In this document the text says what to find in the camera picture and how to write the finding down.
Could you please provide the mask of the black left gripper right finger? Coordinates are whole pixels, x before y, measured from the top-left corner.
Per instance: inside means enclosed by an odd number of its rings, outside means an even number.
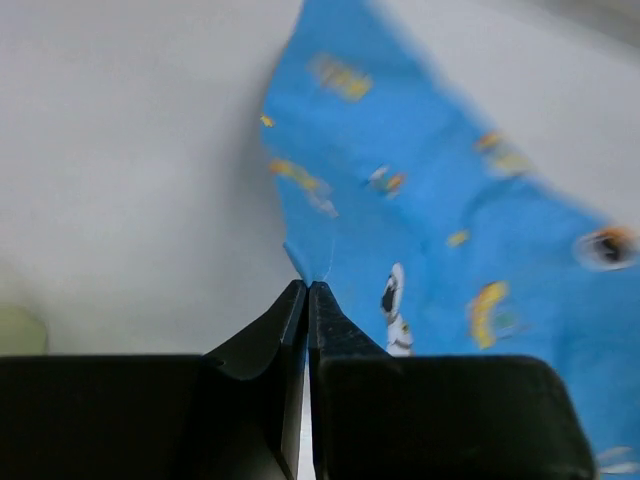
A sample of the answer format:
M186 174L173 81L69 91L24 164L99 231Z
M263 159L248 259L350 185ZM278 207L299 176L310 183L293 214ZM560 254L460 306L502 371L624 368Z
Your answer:
M313 464L320 479L594 479L565 386L529 356L393 357L308 292Z

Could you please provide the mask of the blue space-print cloth placemat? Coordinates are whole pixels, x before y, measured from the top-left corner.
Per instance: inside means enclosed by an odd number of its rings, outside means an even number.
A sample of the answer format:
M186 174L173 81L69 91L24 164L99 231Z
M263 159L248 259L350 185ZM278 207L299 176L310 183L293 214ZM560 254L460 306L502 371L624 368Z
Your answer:
M639 475L639 243L554 192L369 1L306 1L262 139L285 250L389 354L525 354Z

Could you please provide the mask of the pale yellow-green mug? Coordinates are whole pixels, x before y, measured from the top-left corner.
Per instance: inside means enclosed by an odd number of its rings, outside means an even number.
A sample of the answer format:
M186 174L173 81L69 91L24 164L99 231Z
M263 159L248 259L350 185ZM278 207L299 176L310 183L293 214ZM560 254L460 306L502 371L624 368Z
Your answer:
M48 330L29 310L2 304L0 311L0 354L2 356L44 355L48 352Z

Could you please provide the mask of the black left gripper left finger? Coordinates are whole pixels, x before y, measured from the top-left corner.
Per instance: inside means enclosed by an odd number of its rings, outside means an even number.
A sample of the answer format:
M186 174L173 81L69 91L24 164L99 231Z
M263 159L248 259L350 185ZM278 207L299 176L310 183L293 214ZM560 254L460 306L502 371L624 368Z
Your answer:
M206 354L5 357L5 479L293 479L306 287Z

